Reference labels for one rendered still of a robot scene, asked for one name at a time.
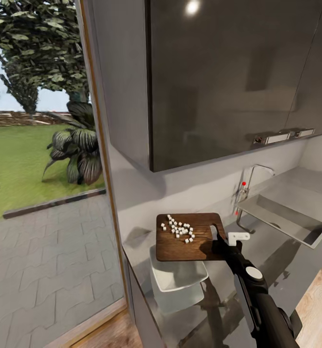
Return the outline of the cutting board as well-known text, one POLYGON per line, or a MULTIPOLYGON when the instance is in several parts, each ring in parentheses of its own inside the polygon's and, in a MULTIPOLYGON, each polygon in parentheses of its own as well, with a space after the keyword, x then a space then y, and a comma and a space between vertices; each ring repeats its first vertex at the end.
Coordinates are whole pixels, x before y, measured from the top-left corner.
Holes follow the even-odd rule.
POLYGON ((210 226, 225 240, 225 231, 218 213, 158 214, 156 220, 156 259, 158 261, 224 261, 222 254, 213 254, 213 236, 210 226), (171 223, 171 220, 173 222, 171 223), (186 233, 176 238, 175 228, 184 228, 186 233), (181 225, 179 225, 181 224, 181 225), (163 225, 163 226, 162 226, 163 225), (165 230, 164 230, 165 227, 165 230), (189 232, 195 235, 192 238, 189 232), (186 241, 188 240, 188 241, 186 241))

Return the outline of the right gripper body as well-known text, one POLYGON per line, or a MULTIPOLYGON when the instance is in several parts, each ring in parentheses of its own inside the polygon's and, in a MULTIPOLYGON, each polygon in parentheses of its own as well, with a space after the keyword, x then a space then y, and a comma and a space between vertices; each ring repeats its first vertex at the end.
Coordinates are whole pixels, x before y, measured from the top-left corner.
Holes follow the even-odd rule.
POLYGON ((236 246, 229 246, 224 239, 222 240, 213 240, 212 243, 212 252, 213 254, 222 254, 225 261, 228 261, 228 257, 239 253, 241 255, 242 251, 242 242, 240 240, 236 241, 236 246))

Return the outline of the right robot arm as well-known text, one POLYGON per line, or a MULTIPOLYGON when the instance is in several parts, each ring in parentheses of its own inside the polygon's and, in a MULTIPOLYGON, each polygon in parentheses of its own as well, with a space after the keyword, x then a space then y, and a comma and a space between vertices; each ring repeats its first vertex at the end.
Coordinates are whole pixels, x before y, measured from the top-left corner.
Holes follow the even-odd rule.
POLYGON ((243 313, 257 348, 300 348, 286 312, 279 308, 268 293, 260 270, 242 255, 241 240, 249 240, 247 232, 225 232, 227 239, 217 234, 213 254, 222 254, 234 275, 234 285, 243 313))

